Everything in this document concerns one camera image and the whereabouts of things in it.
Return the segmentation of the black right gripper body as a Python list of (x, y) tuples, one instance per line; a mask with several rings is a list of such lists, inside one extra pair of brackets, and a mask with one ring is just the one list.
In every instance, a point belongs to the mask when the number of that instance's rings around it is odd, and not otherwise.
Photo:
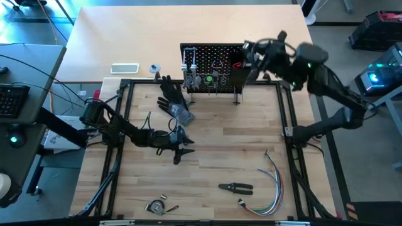
[(278, 74), (290, 68), (295, 48), (283, 40), (264, 38), (257, 42), (245, 40), (243, 53), (251, 69)]

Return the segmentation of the black keyboard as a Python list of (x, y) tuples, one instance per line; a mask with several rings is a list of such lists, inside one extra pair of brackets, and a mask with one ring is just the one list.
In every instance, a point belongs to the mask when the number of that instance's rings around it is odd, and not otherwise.
[(0, 83), (0, 118), (18, 118), (30, 87)]

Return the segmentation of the black tape measure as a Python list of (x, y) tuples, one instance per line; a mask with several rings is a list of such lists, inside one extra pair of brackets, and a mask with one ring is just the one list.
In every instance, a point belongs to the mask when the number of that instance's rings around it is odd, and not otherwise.
[(179, 205), (166, 209), (166, 205), (163, 200), (153, 200), (152, 202), (148, 203), (144, 209), (148, 212), (161, 216), (168, 212), (174, 211), (177, 208), (179, 208)]

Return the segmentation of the black aluminium frame rail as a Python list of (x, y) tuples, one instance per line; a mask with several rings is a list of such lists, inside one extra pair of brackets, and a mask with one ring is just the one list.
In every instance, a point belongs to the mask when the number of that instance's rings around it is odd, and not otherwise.
[(157, 63), (181, 78), (182, 43), (242, 43), (287, 33), (298, 46), (311, 41), (298, 5), (82, 7), (57, 73), (63, 83), (96, 83), (115, 63), (138, 63), (140, 77)]

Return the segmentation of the grey table leg frame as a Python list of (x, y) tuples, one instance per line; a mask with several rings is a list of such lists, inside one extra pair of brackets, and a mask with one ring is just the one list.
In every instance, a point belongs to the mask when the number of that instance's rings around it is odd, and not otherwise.
[(388, 94), (380, 97), (378, 100), (374, 101), (373, 105), (370, 105), (368, 107), (368, 110), (377, 109), (384, 104), (388, 108), (391, 118), (395, 126), (397, 127), (399, 134), (402, 137), (402, 118), (400, 118), (400, 116), (398, 115), (397, 110), (393, 104), (393, 98), (399, 94), (402, 94), (402, 85), (390, 91)]

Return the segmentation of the grey office desk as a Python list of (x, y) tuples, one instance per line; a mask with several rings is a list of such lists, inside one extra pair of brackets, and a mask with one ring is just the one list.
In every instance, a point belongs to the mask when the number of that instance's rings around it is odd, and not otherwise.
[(35, 122), (66, 50), (60, 45), (0, 45), (0, 66), (9, 69), (7, 74), (0, 75), (0, 84), (30, 87), (19, 116), (15, 119), (0, 118), (0, 124)]

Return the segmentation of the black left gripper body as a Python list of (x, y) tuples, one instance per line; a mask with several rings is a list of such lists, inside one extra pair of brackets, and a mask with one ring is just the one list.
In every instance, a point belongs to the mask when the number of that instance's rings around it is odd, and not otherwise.
[(177, 165), (181, 161), (181, 156), (179, 154), (179, 150), (181, 145), (181, 142), (178, 141), (177, 139), (177, 127), (173, 130), (173, 132), (170, 134), (170, 145), (168, 146), (169, 149), (175, 152), (175, 155), (173, 157), (173, 164)]

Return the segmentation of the black metal pegboard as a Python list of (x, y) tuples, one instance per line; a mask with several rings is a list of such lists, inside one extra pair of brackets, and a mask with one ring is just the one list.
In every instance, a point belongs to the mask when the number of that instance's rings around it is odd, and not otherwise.
[[(227, 78), (226, 85), (219, 85), (217, 94), (233, 94), (234, 95), (234, 104), (239, 104), (239, 96), (243, 93), (239, 90), (239, 88), (234, 88), (229, 83), (229, 57), (233, 53), (243, 53), (242, 45), (241, 44), (218, 44), (218, 43), (182, 43), (180, 45), (180, 51), (183, 58), (183, 49), (186, 47), (195, 47), (196, 48), (196, 65), (197, 65), (197, 75), (203, 76), (206, 74), (212, 74), (213, 71), (218, 71), (219, 74), (224, 74)], [(220, 69), (214, 69), (211, 67), (211, 64), (214, 60), (221, 60), (223, 63), (223, 67)], [(187, 58), (187, 65), (190, 66), (190, 58)], [(201, 83), (201, 92), (196, 93), (195, 90), (192, 88), (185, 89), (188, 94), (208, 94), (207, 86), (202, 82)], [(215, 94), (214, 86), (211, 85), (210, 93)]]

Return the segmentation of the black equipment case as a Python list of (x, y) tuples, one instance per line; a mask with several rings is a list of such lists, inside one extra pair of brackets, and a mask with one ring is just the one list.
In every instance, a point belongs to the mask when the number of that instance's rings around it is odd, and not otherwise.
[(349, 36), (354, 50), (386, 51), (402, 42), (402, 11), (376, 11)]

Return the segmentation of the long double prong hook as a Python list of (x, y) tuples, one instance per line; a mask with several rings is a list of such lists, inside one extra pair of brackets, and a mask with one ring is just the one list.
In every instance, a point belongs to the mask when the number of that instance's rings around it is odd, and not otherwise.
[(186, 47), (183, 49), (183, 58), (182, 58), (182, 64), (187, 65), (187, 58), (190, 58), (190, 66), (188, 67), (188, 71), (190, 70), (190, 67), (192, 64), (196, 64), (196, 48), (195, 47)]

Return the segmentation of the computer case with lights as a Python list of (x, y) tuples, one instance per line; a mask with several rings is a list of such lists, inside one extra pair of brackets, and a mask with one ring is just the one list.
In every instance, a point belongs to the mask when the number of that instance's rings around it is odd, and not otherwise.
[(355, 79), (361, 95), (380, 97), (402, 85), (402, 42), (370, 63)]

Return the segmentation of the dark grey desk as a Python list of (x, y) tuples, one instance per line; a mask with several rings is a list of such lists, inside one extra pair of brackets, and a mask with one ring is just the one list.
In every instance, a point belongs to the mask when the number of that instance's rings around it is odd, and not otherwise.
[(7, 138), (9, 125), (0, 125), (0, 173), (7, 174), (19, 187), (24, 185), (46, 130), (41, 124), (22, 126), (26, 144), (21, 148), (12, 148)]

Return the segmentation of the white tape roll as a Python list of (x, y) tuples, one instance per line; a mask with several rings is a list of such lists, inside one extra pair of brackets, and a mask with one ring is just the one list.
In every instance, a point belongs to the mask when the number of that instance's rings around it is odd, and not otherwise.
[(0, 200), (9, 192), (12, 185), (10, 177), (5, 173), (0, 173)]

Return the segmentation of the white pedestal base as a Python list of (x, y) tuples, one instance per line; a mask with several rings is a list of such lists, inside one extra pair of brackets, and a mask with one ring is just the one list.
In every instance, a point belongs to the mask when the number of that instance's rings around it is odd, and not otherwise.
[(328, 0), (304, 0), (301, 10), (307, 26), (314, 24), (317, 20), (316, 13), (326, 5)]

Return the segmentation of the black ramp with orange stripes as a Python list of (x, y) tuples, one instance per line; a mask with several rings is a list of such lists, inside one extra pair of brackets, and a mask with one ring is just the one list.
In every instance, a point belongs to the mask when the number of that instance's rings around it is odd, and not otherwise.
[(402, 202), (352, 202), (345, 205), (349, 220), (402, 226)]

